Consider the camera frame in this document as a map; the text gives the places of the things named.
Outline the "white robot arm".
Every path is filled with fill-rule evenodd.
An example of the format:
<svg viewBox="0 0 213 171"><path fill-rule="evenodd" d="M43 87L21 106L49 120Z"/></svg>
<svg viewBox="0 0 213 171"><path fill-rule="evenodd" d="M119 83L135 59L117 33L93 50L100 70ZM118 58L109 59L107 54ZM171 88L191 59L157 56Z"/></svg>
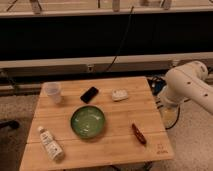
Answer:
<svg viewBox="0 0 213 171"><path fill-rule="evenodd" d="M166 85L158 97L167 108L177 107L188 98L213 115L213 87L205 82L207 76L208 69L200 61L174 67L165 74Z"/></svg>

